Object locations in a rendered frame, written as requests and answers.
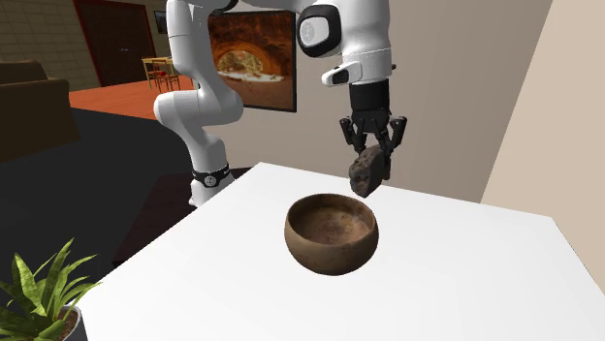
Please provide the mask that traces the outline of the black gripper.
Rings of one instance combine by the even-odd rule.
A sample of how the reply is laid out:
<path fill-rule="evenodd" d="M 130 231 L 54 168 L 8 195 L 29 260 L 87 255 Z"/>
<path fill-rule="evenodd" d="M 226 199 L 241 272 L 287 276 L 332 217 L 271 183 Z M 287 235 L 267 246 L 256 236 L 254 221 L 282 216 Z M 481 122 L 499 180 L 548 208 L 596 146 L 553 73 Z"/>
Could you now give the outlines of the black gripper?
<path fill-rule="evenodd" d="M 349 96 L 352 114 L 339 120 L 348 145 L 361 154 L 366 149 L 366 134 L 375 134 L 383 153 L 383 179 L 391 177 L 392 154 L 401 144 L 407 125 L 407 118 L 399 116 L 390 119 L 390 83 L 383 79 L 364 84 L 350 84 Z M 387 124 L 392 128 L 389 135 Z"/>

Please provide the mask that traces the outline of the dark brown lumpy rock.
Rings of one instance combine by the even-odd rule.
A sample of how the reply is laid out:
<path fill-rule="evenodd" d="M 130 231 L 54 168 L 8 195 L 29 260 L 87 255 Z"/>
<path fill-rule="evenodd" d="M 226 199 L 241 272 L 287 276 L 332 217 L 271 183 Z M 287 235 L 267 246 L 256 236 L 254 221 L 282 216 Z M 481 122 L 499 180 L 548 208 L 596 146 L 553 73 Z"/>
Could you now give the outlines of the dark brown lumpy rock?
<path fill-rule="evenodd" d="M 380 146 L 366 148 L 349 168 L 351 190 L 368 197 L 381 185 L 384 173 L 385 157 Z"/>

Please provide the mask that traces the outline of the brown wooden bowl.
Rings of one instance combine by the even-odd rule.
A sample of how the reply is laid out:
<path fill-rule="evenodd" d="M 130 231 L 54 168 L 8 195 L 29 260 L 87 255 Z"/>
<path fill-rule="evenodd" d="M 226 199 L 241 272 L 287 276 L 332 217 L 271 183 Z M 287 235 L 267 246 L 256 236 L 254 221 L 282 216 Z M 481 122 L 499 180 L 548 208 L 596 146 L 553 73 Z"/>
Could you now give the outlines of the brown wooden bowl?
<path fill-rule="evenodd" d="M 379 230 L 372 210 L 363 202 L 338 194 L 315 194 L 290 206 L 284 238 L 300 265 L 314 273 L 338 276 L 371 259 Z"/>

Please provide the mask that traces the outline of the wooden table with chairs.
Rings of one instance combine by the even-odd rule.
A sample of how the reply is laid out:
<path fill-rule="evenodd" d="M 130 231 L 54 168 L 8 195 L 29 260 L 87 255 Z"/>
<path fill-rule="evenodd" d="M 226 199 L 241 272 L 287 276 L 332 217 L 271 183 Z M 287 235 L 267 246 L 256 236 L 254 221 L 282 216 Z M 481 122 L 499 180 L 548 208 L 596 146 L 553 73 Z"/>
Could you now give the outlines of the wooden table with chairs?
<path fill-rule="evenodd" d="M 167 91 L 181 89 L 179 75 L 171 57 L 143 58 L 142 63 L 148 85 L 154 82 L 160 93 L 163 92 L 163 88 Z"/>

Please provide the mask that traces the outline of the dark red door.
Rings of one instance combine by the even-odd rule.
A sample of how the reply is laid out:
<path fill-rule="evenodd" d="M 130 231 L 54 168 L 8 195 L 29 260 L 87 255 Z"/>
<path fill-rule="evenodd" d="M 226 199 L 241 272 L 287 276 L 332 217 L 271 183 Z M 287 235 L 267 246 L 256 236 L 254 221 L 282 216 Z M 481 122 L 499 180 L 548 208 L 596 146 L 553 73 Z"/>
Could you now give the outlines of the dark red door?
<path fill-rule="evenodd" d="M 73 0 L 102 87 L 146 80 L 143 59 L 155 57 L 144 5 Z"/>

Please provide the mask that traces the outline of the brown sofa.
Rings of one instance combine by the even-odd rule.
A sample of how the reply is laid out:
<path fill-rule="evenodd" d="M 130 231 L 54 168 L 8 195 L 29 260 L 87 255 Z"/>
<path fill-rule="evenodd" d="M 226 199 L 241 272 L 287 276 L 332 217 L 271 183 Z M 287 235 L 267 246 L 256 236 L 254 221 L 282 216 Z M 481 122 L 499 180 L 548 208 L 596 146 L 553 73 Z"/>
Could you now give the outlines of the brown sofa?
<path fill-rule="evenodd" d="M 38 61 L 0 61 L 0 163 L 80 139 L 69 89 Z"/>

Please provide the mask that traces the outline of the green potted plant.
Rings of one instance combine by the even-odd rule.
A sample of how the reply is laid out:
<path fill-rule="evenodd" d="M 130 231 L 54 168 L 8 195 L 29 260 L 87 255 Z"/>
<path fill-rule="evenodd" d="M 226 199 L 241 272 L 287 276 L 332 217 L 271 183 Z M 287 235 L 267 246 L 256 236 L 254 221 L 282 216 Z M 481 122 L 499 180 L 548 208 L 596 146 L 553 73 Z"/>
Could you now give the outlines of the green potted plant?
<path fill-rule="evenodd" d="M 0 291 L 11 297 L 0 304 L 0 341 L 89 341 L 78 303 L 99 284 L 70 277 L 92 259 L 66 264 L 71 245 L 65 243 L 36 270 L 14 254 L 12 282 L 0 281 Z"/>

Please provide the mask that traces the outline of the orange cave wall picture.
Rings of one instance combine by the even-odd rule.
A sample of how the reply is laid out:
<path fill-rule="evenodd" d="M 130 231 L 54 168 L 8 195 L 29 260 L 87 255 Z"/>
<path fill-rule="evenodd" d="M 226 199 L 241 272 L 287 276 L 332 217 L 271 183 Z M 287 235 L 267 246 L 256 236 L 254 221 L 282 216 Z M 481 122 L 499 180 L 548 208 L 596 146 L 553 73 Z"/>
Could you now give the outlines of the orange cave wall picture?
<path fill-rule="evenodd" d="M 225 13 L 207 26 L 216 70 L 247 108 L 297 110 L 294 13 Z"/>

